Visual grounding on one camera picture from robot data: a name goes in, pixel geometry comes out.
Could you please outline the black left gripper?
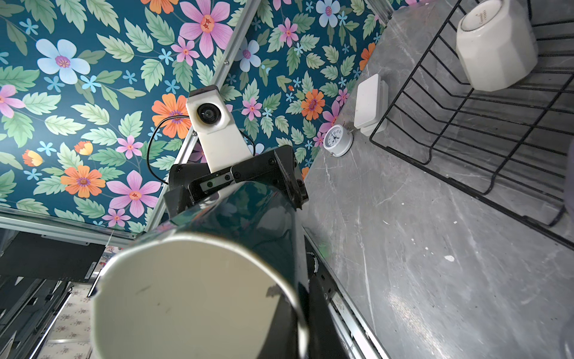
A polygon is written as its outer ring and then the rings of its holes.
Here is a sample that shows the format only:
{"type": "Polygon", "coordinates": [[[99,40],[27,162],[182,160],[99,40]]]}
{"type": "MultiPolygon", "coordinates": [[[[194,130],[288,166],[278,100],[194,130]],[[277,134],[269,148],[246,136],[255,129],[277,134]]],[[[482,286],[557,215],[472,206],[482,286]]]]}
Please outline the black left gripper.
{"type": "Polygon", "coordinates": [[[217,191],[241,182],[273,186],[298,209],[309,200],[293,147],[283,145],[218,171],[211,171],[206,163],[173,165],[169,190],[164,195],[168,215],[173,218],[217,191]]]}

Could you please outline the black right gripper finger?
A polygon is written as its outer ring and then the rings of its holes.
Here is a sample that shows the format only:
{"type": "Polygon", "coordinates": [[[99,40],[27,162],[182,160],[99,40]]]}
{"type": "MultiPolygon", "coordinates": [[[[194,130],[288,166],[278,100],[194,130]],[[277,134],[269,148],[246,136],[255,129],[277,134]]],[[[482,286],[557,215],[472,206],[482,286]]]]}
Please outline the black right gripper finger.
{"type": "Polygon", "coordinates": [[[337,333],[321,283],[315,275],[309,279],[308,303],[309,358],[348,359],[348,351],[337,333]]]}

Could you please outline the green and cream mug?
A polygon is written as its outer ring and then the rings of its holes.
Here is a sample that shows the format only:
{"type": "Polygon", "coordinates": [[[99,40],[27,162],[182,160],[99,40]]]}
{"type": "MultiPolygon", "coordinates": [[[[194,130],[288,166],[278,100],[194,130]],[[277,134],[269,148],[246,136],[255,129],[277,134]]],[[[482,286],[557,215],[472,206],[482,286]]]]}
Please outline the green and cream mug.
{"type": "Polygon", "coordinates": [[[304,358],[306,254],[277,188],[222,189],[104,267],[92,299],[100,358],[304,358]]]}

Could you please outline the cream ceramic mug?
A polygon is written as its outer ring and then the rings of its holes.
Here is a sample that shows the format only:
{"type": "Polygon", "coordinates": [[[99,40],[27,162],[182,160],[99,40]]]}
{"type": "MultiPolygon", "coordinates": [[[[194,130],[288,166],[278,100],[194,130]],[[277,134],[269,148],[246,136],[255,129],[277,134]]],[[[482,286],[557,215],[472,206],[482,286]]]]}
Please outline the cream ceramic mug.
{"type": "Polygon", "coordinates": [[[477,91],[509,88],[538,64],[538,44],[518,1],[483,1],[457,25],[456,52],[477,91]]]}

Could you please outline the lavender plastic cup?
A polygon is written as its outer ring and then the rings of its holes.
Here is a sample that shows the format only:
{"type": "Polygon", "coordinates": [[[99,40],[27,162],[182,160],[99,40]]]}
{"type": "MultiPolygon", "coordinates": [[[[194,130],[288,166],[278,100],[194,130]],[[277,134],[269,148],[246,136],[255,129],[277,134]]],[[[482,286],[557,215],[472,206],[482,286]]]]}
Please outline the lavender plastic cup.
{"type": "Polygon", "coordinates": [[[574,141],[571,141],[567,153],[567,172],[564,184],[564,205],[569,215],[574,212],[574,141]]]}

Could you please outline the white round alarm clock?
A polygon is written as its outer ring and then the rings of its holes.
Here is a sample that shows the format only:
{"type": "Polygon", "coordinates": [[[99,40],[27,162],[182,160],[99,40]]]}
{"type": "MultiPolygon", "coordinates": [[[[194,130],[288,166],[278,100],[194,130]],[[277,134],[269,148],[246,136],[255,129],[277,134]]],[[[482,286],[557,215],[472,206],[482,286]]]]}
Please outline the white round alarm clock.
{"type": "Polygon", "coordinates": [[[340,124],[331,127],[324,136],[324,149],[334,157],[345,155],[354,142],[353,133],[340,124]]]}

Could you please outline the white rectangular box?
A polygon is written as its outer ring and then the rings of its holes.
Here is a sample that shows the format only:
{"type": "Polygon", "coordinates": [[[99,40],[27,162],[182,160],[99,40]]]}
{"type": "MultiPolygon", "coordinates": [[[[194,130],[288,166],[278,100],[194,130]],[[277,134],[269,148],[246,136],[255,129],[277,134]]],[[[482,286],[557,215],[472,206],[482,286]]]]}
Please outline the white rectangular box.
{"type": "Polygon", "coordinates": [[[379,122],[389,107],[389,86],[380,74],[370,76],[358,85],[354,112],[354,127],[364,136],[379,133],[387,128],[387,122],[379,122]]]}

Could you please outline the clear glass cup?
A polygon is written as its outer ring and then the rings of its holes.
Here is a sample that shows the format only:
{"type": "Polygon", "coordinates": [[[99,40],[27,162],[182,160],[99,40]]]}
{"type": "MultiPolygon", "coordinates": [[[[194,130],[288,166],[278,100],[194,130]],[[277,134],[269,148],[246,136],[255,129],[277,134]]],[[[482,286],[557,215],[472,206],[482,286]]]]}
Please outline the clear glass cup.
{"type": "Polygon", "coordinates": [[[573,327],[564,328],[559,338],[559,354],[561,359],[574,359],[573,327]]]}

